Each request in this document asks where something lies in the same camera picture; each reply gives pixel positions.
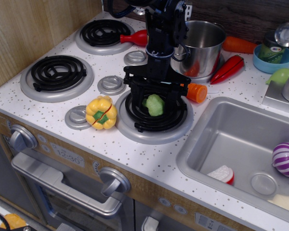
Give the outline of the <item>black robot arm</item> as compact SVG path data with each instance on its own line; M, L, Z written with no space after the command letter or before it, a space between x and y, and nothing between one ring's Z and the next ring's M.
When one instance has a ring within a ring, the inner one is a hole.
M122 18L137 7L145 11L148 43L145 52L147 64L124 67L124 82L131 89L132 105L140 107L145 94L157 92L165 97L164 112L169 114L177 101L187 94L191 82L188 77L171 68L174 49L187 38L185 24L186 5L183 0L128 0L128 7L118 13L113 11L113 1L107 2L109 13Z

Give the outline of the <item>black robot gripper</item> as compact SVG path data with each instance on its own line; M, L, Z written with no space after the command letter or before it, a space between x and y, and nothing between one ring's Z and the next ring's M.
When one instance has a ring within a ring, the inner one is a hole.
M162 93L165 98L164 112L177 109L177 101L186 96L191 79L174 71L170 60L148 57L147 64L124 67L124 84L131 89L132 108L143 106L146 93Z

